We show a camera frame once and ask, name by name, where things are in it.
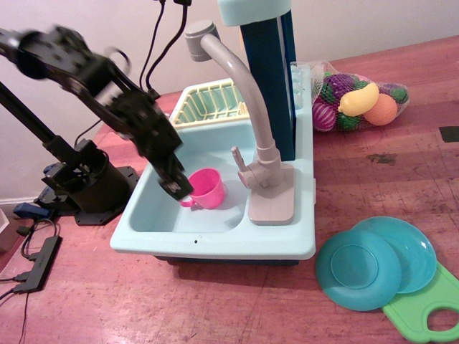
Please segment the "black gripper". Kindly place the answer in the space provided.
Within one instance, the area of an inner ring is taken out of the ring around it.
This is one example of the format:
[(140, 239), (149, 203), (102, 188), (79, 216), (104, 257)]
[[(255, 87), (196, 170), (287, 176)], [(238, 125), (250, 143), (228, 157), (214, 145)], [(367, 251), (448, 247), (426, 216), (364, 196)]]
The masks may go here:
[(108, 106), (126, 127), (123, 132), (158, 175), (158, 184), (173, 199), (182, 200), (193, 190), (184, 167), (175, 155), (182, 141), (156, 101), (147, 93), (128, 91)]

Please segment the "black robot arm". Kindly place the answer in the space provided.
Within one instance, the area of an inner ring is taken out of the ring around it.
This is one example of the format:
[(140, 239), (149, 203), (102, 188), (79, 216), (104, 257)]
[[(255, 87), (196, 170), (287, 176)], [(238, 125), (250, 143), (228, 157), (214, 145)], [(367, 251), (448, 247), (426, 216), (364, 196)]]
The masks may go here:
[[(52, 80), (75, 95), (115, 132), (131, 140), (157, 172), (159, 186), (175, 200), (192, 192), (175, 151), (181, 139), (154, 97), (137, 87), (107, 57), (91, 52), (75, 31), (1, 32), (1, 55), (35, 80)], [(91, 140), (75, 146), (55, 135), (8, 88), (1, 104), (35, 134), (56, 163), (44, 172), (37, 204), (77, 224), (105, 224), (119, 215), (138, 182), (129, 166), (117, 168)]]

